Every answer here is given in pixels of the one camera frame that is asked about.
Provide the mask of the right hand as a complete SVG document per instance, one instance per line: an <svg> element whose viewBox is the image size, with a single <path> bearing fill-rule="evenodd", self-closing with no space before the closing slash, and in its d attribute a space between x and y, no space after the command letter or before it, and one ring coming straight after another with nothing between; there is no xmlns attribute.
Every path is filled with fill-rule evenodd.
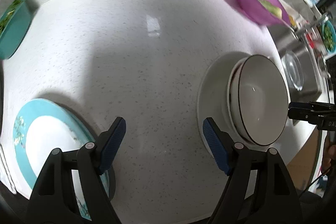
<svg viewBox="0 0 336 224"><path fill-rule="evenodd" d="M323 147L323 157L321 163L321 172L325 172L330 166L331 161L335 160L335 145L330 144L330 133L327 134Z"/></svg>

